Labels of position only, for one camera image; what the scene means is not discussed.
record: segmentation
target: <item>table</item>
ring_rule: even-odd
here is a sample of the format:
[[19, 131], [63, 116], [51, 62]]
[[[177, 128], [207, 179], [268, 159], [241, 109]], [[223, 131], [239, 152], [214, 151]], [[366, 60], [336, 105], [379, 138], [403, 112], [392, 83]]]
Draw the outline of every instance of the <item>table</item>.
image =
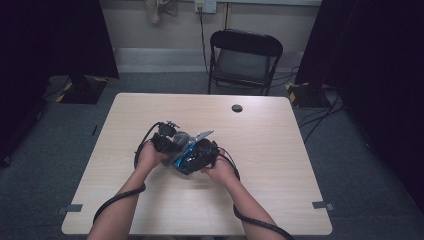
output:
[[[243, 111], [236, 113], [232, 106]], [[327, 235], [332, 226], [288, 99], [184, 94], [118, 94], [72, 204], [65, 234], [88, 234], [97, 209], [133, 171], [134, 151], [156, 122], [172, 120], [190, 135], [208, 136], [233, 157], [241, 181], [276, 223], [292, 235]], [[206, 174], [185, 176], [158, 166], [146, 180], [130, 234], [244, 235], [224, 188]]]

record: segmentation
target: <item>gray carpet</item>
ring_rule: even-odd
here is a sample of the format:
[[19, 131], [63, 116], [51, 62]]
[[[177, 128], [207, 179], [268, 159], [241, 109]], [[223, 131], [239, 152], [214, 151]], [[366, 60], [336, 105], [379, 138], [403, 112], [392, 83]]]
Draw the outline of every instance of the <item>gray carpet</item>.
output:
[[[65, 80], [52, 79], [48, 92]], [[0, 239], [84, 239], [61, 232], [65, 216], [57, 210], [71, 203], [116, 94], [206, 91], [205, 73], [126, 73], [107, 84], [97, 105], [58, 104], [55, 95], [48, 98], [42, 119], [11, 155], [11, 166], [0, 170]], [[212, 93], [259, 91], [214, 86]], [[273, 87], [270, 95], [287, 97], [282, 85]], [[328, 93], [331, 101], [335, 96]], [[293, 111], [298, 122], [323, 114], [316, 109]], [[313, 125], [301, 128], [304, 138]], [[329, 211], [333, 233], [296, 239], [424, 239], [423, 215], [362, 136], [361, 128], [341, 110], [325, 118], [309, 137], [306, 149], [321, 193], [335, 206]]]

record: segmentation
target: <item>chair backrest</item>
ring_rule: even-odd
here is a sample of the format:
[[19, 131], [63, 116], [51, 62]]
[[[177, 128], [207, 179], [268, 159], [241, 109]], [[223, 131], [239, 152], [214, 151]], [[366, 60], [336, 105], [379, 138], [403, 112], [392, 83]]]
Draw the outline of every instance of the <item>chair backrest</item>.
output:
[[210, 44], [212, 52], [214, 47], [217, 47], [271, 57], [280, 57], [283, 53], [283, 45], [272, 36], [234, 29], [225, 29], [213, 33]]

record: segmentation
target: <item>camera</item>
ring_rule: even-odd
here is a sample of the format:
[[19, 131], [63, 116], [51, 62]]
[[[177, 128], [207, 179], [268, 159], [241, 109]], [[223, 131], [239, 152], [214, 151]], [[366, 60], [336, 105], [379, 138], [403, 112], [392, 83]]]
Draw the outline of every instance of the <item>camera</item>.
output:
[[211, 142], [206, 138], [213, 133], [213, 130], [199, 133], [193, 137], [186, 132], [177, 131], [176, 128], [179, 126], [172, 121], [158, 122], [150, 130], [155, 126], [158, 126], [158, 131], [150, 140], [156, 151], [169, 154], [169, 158], [162, 162], [165, 166], [172, 165], [182, 174], [190, 175], [210, 164], [212, 167], [215, 165], [219, 155], [218, 145], [215, 141]]

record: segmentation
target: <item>black cable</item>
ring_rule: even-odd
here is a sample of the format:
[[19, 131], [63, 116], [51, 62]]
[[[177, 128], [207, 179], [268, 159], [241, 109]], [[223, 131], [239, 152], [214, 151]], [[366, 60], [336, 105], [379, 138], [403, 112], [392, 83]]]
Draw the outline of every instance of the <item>black cable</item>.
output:
[[[342, 105], [340, 108], [338, 108], [337, 110], [334, 110], [333, 112], [331, 112], [330, 113], [330, 115], [331, 114], [334, 114], [334, 113], [336, 113], [336, 112], [338, 112], [338, 111], [340, 111], [340, 110], [342, 110], [344, 108], [344, 105]], [[309, 120], [309, 121], [307, 121], [307, 122], [305, 122], [305, 123], [302, 123], [302, 124], [300, 124], [298, 127], [299, 128], [301, 128], [301, 127], [303, 127], [303, 126], [305, 126], [305, 125], [307, 125], [307, 124], [309, 124], [309, 123], [313, 123], [313, 122], [315, 122], [315, 121], [318, 121], [318, 120], [320, 120], [321, 118], [323, 118], [324, 116], [321, 116], [321, 117], [317, 117], [317, 118], [315, 118], [315, 119], [312, 119], [312, 120]]]
[[206, 73], [209, 75], [208, 65], [206, 63], [206, 50], [205, 50], [205, 36], [203, 34], [203, 9], [201, 7], [198, 7], [197, 10], [199, 11], [199, 17], [200, 17], [200, 27], [202, 29], [202, 48], [203, 48], [203, 60], [205, 61], [205, 69]]
[[311, 129], [311, 131], [308, 133], [308, 135], [306, 135], [305, 140], [303, 140], [303, 143], [306, 144], [306, 142], [308, 141], [309, 137], [311, 136], [311, 134], [314, 132], [314, 130], [318, 127], [318, 125], [322, 122], [322, 120], [324, 120], [325, 117], [327, 117], [328, 115], [330, 115], [331, 110], [333, 110], [333, 108], [336, 106], [337, 104], [337, 100], [339, 100], [340, 97], [340, 93], [337, 93], [337, 97], [334, 100], [334, 103], [331, 105], [331, 107], [328, 109], [328, 111], [325, 113], [324, 116], [322, 116], [319, 121], [315, 124], [315, 126]]
[[319, 110], [319, 111], [316, 111], [316, 112], [313, 112], [313, 113], [311, 113], [311, 114], [308, 114], [308, 115], [304, 116], [304, 117], [302, 118], [302, 120], [299, 122], [299, 124], [298, 124], [298, 125], [301, 125], [301, 124], [303, 123], [303, 121], [305, 121], [305, 119], [306, 119], [306, 118], [308, 118], [308, 117], [310, 117], [310, 116], [312, 116], [312, 115], [318, 114], [318, 113], [325, 112], [326, 110], [327, 110], [327, 109]]
[[[146, 135], [144, 136], [143, 140], [141, 141], [140, 145], [137, 148], [137, 151], [135, 153], [135, 158], [134, 158], [134, 169], [137, 167], [138, 164], [138, 157], [140, 156], [141, 150], [143, 149], [144, 143], [146, 142], [147, 137], [150, 135], [150, 133], [152, 132], [152, 130], [156, 127], [159, 126], [161, 123], [157, 122], [155, 123], [150, 129], [149, 131], [147, 131]], [[146, 190], [146, 184], [143, 183], [143, 186], [141, 186], [140, 188], [134, 189], [134, 190], [130, 190], [124, 193], [120, 193], [118, 195], [115, 195], [114, 197], [112, 197], [111, 199], [107, 200], [105, 203], [102, 204], [102, 206], [100, 206], [100, 208], [97, 210], [96, 214], [94, 215], [94, 219], [93, 219], [93, 224], [96, 221], [96, 219], [100, 216], [100, 214], [103, 212], [103, 210], [105, 210], [108, 206], [110, 206], [112, 203], [121, 200], [123, 198], [129, 197], [129, 196], [133, 196], [139, 193], [144, 192], [144, 190]]]
[[279, 79], [283, 79], [283, 78], [287, 78], [287, 77], [290, 77], [291, 78], [292, 76], [297, 75], [297, 72], [296, 73], [294, 72], [294, 69], [296, 69], [296, 68], [299, 68], [299, 66], [292, 67], [292, 69], [290, 70], [290, 74], [289, 75], [284, 76], [284, 77], [281, 77], [281, 78], [274, 78], [272, 80], [279, 80]]
[[143, 140], [141, 141], [140, 145], [138, 145], [138, 148], [137, 148], [137, 151], [135, 152], [135, 157], [134, 157], [134, 169], [137, 167], [138, 157], [140, 156], [141, 150], [143, 149], [143, 146], [144, 146], [144, 143], [146, 142], [147, 137], [150, 135], [150, 133], [153, 131], [153, 129], [156, 126], [159, 126], [159, 125], [161, 125], [160, 122], [153, 124], [153, 126], [149, 129], [149, 131], [147, 131], [147, 133], [144, 136]]
[[46, 98], [46, 97], [50, 97], [51, 95], [57, 93], [60, 91], [60, 89], [62, 89], [63, 87], [65, 87], [65, 85], [69, 82], [69, 75], [68, 78], [66, 79], [66, 81], [62, 84], [62, 86], [60, 86], [58, 89], [54, 90], [51, 93], [47, 93], [46, 95], [43, 95], [42, 98]]
[[271, 85], [271, 88], [274, 88], [274, 87], [278, 87], [278, 86], [281, 86], [281, 85], [284, 85], [284, 84], [286, 84], [288, 81], [290, 81], [291, 80], [291, 78], [289, 78], [289, 79], [287, 79], [286, 81], [284, 81], [284, 82], [282, 82], [282, 83], [279, 83], [279, 84], [276, 84], [276, 85]]
[[142, 192], [144, 192], [144, 190], [146, 190], [146, 184], [143, 183], [143, 186], [141, 186], [140, 188], [118, 194], [118, 195], [114, 196], [113, 198], [107, 200], [105, 203], [103, 203], [103, 205], [97, 210], [96, 214], [94, 215], [93, 224], [97, 220], [97, 218], [100, 216], [100, 214], [103, 212], [103, 210], [105, 210], [107, 207], [109, 207], [112, 203], [114, 203], [118, 200], [121, 200], [123, 198], [142, 193]]
[[225, 29], [227, 29], [227, 25], [228, 25], [228, 6], [230, 3], [227, 2], [227, 9], [225, 11]]
[[[233, 167], [234, 174], [236, 175], [237, 179], [240, 181], [240, 174], [237, 170], [237, 167], [236, 167], [234, 160], [231, 157], [231, 155], [223, 148], [218, 148], [218, 149], [222, 149], [222, 150], [224, 150], [224, 152], [226, 154], [228, 154], [229, 158], [227, 158], [225, 155], [222, 155], [222, 154], [218, 154], [218, 155], [221, 156], [222, 158], [224, 158], [225, 160], [227, 160], [228, 163], [230, 163], [230, 165]], [[254, 219], [254, 218], [249, 218], [249, 217], [242, 215], [237, 210], [235, 204], [233, 204], [233, 210], [234, 210], [234, 215], [243, 222], [247, 222], [247, 223], [250, 223], [250, 224], [253, 224], [253, 225], [256, 225], [256, 226], [259, 226], [259, 227], [263, 227], [263, 228], [266, 228], [266, 229], [271, 230], [271, 231], [274, 231], [274, 232], [280, 234], [281, 236], [285, 237], [287, 240], [294, 240], [294, 238], [288, 232], [286, 232], [284, 229], [282, 229], [282, 228], [280, 228], [276, 225], [269, 224], [267, 222], [263, 222], [263, 221], [260, 221], [260, 220]]]

